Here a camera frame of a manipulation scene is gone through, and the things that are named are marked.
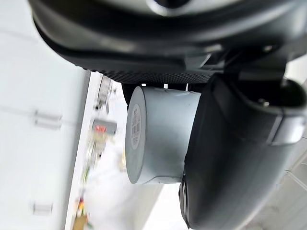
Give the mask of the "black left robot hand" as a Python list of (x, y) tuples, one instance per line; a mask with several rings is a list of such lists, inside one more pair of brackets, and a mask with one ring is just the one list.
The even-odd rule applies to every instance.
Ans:
[(46, 44), (120, 82), (133, 184), (179, 183), (194, 230), (239, 230), (284, 175), (307, 93), (304, 0), (32, 0)]

